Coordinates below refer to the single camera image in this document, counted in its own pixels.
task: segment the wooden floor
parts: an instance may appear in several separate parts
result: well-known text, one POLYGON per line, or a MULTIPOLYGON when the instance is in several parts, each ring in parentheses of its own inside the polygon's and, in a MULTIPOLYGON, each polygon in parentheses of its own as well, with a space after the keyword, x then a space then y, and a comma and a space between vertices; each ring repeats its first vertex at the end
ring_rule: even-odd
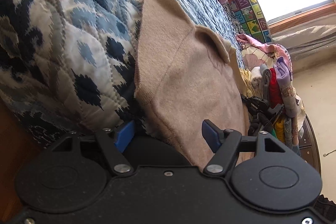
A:
POLYGON ((14 189, 19 168, 38 155, 40 148, 0 100, 0 221, 6 221, 20 209, 14 189))

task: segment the red cloth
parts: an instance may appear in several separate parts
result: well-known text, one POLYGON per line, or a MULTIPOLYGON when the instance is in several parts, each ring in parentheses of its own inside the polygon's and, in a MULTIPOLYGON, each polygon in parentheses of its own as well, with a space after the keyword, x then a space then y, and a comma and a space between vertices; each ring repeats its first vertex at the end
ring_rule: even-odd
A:
POLYGON ((269 83, 269 104, 271 108, 275 108, 277 104, 283 104, 282 97, 281 97, 281 92, 279 88, 279 84, 277 82, 277 76, 275 74, 274 68, 270 68, 272 78, 271 82, 269 83))

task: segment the dark wooden dresser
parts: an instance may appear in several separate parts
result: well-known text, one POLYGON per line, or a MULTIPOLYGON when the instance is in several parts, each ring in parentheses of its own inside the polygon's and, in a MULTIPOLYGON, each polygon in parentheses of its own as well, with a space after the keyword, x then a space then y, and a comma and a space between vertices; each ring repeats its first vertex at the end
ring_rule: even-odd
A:
POLYGON ((308 116, 306 116, 303 122, 303 130, 303 137, 299 140, 301 157, 321 174, 319 148, 317 146, 314 130, 310 124, 308 116))

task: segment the quilted bedspread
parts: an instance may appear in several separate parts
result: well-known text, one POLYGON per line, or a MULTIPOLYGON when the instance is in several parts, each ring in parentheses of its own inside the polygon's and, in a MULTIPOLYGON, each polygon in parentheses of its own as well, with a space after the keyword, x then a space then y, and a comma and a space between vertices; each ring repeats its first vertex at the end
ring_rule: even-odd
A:
MULTIPOLYGON (((216 0, 178 1, 239 48, 216 0)), ((151 133, 133 97, 141 7, 142 0, 0 0, 0 96, 41 145, 131 119, 151 133)))

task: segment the black fabric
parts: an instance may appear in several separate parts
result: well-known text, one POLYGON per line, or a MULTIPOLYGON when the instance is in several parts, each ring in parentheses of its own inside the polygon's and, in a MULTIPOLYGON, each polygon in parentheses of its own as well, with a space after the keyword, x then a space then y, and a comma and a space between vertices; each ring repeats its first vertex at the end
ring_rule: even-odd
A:
POLYGON ((315 202, 314 209, 325 219, 334 222, 336 220, 336 204, 320 195, 315 202))
POLYGON ((190 166, 173 147, 150 136, 135 136, 123 155, 133 168, 138 165, 190 166))

